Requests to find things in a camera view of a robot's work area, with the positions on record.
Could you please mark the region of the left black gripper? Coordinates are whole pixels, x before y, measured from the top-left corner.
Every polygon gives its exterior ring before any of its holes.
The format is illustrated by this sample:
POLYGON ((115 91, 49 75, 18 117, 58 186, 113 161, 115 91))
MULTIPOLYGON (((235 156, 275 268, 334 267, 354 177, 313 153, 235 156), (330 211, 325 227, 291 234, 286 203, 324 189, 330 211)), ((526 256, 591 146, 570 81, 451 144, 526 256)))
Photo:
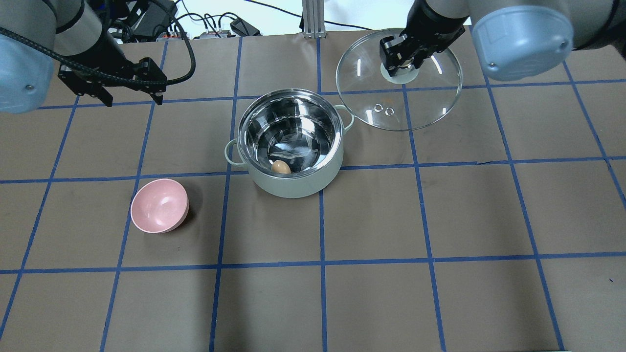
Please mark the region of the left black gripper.
MULTIPOLYGON (((111 34, 101 34, 97 41, 82 53, 68 57, 83 66, 91 67, 101 73, 125 79, 134 78, 134 63, 127 60, 118 43, 111 34)), ((105 89, 99 77, 83 73, 68 66, 60 66, 58 78, 77 96, 91 96, 100 100, 106 107, 112 107, 112 95, 105 89)), ((165 82, 166 75, 150 57, 139 60, 138 79, 146 82, 165 82)), ((146 93, 156 105, 163 105, 166 84, 141 85, 139 91, 146 93)))

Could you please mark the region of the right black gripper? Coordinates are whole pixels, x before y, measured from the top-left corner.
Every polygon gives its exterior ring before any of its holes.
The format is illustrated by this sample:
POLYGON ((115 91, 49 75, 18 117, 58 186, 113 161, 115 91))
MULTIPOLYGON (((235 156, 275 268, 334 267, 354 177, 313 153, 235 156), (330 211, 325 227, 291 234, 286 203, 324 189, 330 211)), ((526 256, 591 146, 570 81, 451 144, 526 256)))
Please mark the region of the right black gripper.
POLYGON ((456 3, 436 4, 435 0, 414 1, 397 36, 380 39, 380 59, 391 77, 411 66, 419 70, 433 53, 441 53, 464 33, 467 7, 456 3))

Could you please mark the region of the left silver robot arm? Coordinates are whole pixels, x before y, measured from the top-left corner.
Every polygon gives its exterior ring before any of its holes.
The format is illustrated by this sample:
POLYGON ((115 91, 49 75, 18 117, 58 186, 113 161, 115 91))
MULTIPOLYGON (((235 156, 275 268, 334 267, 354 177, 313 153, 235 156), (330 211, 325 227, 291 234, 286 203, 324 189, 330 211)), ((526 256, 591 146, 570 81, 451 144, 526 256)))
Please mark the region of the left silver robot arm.
POLYGON ((141 91, 159 105, 166 90, 166 75, 154 60, 128 60, 86 0, 3 0, 1 111, 42 107, 53 76, 74 95, 107 107, 109 87, 141 91))

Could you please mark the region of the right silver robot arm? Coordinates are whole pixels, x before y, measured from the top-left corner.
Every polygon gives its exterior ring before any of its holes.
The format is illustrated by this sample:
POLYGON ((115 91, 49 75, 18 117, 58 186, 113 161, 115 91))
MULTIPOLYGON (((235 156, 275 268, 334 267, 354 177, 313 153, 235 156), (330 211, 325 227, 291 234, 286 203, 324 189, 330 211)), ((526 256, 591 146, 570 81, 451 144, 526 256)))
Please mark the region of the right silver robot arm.
POLYGON ((391 77, 419 69, 472 23, 472 43, 488 78, 513 82, 556 67, 573 51, 615 47, 625 55, 623 0, 416 0, 405 28, 379 40, 391 77))

